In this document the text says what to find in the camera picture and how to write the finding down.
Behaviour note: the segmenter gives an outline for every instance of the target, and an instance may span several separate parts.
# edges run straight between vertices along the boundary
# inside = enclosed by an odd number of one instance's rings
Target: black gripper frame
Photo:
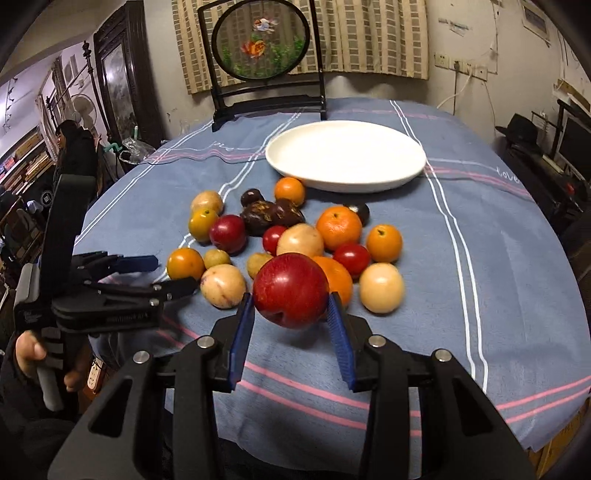
[[[247,293],[235,315],[179,353],[137,352],[105,385],[78,421],[49,470],[48,480],[161,479],[161,415],[174,388],[175,480],[221,480],[213,392],[231,393],[242,378],[254,325]],[[84,458],[83,462],[72,459]]]
[[[410,387],[418,388],[421,406],[421,479],[535,479],[511,429],[449,351],[430,356],[403,351],[374,335],[365,319],[346,314],[337,294],[330,301],[340,310],[353,348],[352,390],[372,393],[359,479],[408,479]]]

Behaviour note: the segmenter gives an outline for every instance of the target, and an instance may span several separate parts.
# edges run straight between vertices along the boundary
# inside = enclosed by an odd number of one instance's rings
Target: chestnut
[[[240,203],[243,207],[250,205],[253,202],[265,200],[259,189],[249,189],[245,191],[240,197]]]
[[[250,236],[263,236],[267,229],[273,226],[271,216],[273,207],[273,203],[265,200],[257,200],[244,207],[240,217]]]
[[[274,225],[281,225],[287,228],[298,223],[306,222],[301,210],[295,203],[288,199],[277,199],[271,209],[271,218]]]
[[[355,212],[361,220],[361,225],[365,226],[369,222],[369,207],[364,203],[345,205],[349,210]]]

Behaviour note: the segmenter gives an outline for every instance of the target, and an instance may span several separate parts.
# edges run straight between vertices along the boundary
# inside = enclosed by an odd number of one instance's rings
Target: round frame
[[[306,56],[306,54],[308,53],[308,49],[310,48],[310,24],[308,23],[307,18],[304,16],[304,14],[302,13],[302,11],[297,8],[294,4],[292,4],[291,2],[288,2],[287,0],[265,0],[268,2],[275,2],[278,4],[283,4],[286,5],[289,8],[292,8],[296,15],[300,18],[302,24],[304,25],[304,33],[306,36],[306,40],[304,42],[304,48],[302,48],[300,56],[297,57],[296,60],[294,60],[294,62],[291,65],[288,65],[284,70],[282,70],[279,73],[276,73],[273,76],[270,77],[264,77],[264,78],[260,78],[260,79],[256,79],[256,78],[250,78],[250,77],[244,77],[242,75],[237,74],[236,72],[230,72],[228,69],[224,68],[224,64],[222,61],[222,58],[219,55],[219,52],[217,50],[217,35],[219,33],[219,30],[223,24],[223,21],[230,16],[230,14],[233,13],[234,10],[237,10],[238,8],[243,7],[246,4],[250,4],[250,3],[254,3],[254,2],[261,2],[262,0],[243,0],[242,2],[238,2],[237,4],[232,5],[230,8],[228,8],[228,10],[226,10],[222,16],[219,18],[219,20],[216,22],[216,24],[213,27],[213,32],[212,32],[212,40],[211,40],[211,49],[212,49],[212,54],[213,54],[213,58],[216,60],[217,65],[224,71],[226,72],[229,76],[236,78],[238,80],[243,80],[244,82],[256,82],[256,81],[260,81],[260,82],[268,82],[269,80],[272,79],[276,79],[277,77],[281,77],[285,74],[287,74],[288,72],[292,71],[296,66],[298,66],[300,64],[300,62],[302,61],[302,59]]]

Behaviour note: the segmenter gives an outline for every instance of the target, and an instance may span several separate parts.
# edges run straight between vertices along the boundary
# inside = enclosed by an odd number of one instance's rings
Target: red apple
[[[326,310],[329,284],[311,258],[296,253],[278,255],[262,266],[252,285],[256,309],[270,322],[302,328]]]
[[[209,239],[219,250],[235,254],[246,244],[246,227],[237,215],[223,215],[212,225]]]

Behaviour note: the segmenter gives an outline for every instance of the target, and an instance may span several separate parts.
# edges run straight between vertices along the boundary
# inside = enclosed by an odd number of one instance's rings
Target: fan
[[[92,132],[96,122],[95,104],[82,93],[72,97],[72,104],[74,105],[74,118],[72,120]]]

